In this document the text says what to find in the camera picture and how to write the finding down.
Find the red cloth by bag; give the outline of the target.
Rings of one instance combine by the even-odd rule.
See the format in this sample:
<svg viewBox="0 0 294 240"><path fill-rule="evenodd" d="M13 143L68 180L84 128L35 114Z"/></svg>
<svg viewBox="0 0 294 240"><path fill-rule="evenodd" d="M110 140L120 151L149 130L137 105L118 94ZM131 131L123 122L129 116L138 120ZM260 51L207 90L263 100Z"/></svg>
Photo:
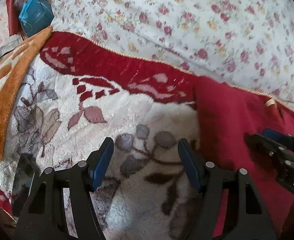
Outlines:
<svg viewBox="0 0 294 240"><path fill-rule="evenodd" d="M26 33L18 17L24 4L28 1L29 0L5 0L8 13L9 36L18 34L25 36Z"/></svg>

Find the orange white fleece blanket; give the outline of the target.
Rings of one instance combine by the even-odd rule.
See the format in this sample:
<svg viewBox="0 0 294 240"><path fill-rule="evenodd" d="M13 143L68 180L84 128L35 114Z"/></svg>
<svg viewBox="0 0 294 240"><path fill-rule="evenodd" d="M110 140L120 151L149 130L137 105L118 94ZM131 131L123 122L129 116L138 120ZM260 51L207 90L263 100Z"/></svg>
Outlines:
<svg viewBox="0 0 294 240"><path fill-rule="evenodd" d="M0 161L3 159L7 126L20 85L52 31L50 25L27 38L0 62Z"/></svg>

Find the blue plastic bag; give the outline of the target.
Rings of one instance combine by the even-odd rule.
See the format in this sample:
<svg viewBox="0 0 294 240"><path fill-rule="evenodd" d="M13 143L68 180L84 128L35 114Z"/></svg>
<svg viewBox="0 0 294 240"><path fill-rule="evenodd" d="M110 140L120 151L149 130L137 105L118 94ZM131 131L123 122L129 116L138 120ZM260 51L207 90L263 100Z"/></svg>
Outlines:
<svg viewBox="0 0 294 240"><path fill-rule="evenodd" d="M48 27L54 18L51 6L46 0L27 0L18 19L27 37L31 37Z"/></svg>

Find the red white fleece blanket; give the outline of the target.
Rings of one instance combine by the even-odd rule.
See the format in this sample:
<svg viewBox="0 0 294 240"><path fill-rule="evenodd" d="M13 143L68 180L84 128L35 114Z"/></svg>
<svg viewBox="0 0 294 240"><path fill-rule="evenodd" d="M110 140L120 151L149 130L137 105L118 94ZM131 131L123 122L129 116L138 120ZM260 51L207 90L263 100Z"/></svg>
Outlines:
<svg viewBox="0 0 294 240"><path fill-rule="evenodd" d="M198 77L52 31L10 115L0 161L0 207L18 223L45 168L71 168L110 137L111 161L101 186L90 194L105 239L185 239L201 196L184 171L179 140L208 161L200 152ZM63 190L63 202L68 232L76 239L69 189ZM294 204L276 236L294 239Z"/></svg>

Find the floral white quilt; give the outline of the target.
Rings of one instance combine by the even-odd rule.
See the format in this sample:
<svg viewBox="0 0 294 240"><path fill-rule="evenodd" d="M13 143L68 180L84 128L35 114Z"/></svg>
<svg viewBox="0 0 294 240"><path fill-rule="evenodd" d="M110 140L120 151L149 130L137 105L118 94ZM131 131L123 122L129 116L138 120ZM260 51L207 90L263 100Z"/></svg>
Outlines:
<svg viewBox="0 0 294 240"><path fill-rule="evenodd" d="M293 0L52 0L53 27L294 109Z"/></svg>

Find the dark red garment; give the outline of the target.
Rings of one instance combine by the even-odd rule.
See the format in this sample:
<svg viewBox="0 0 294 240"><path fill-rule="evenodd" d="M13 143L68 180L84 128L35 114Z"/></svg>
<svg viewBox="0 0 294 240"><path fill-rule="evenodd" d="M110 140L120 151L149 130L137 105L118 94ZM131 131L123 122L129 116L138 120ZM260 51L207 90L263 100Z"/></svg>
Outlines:
<svg viewBox="0 0 294 240"><path fill-rule="evenodd" d="M283 231L294 195L276 182L267 155L251 150L247 136L271 128L294 135L294 111L270 96L249 92L200 76L194 86L200 129L200 152L226 170L246 168L271 215L275 232Z"/></svg>

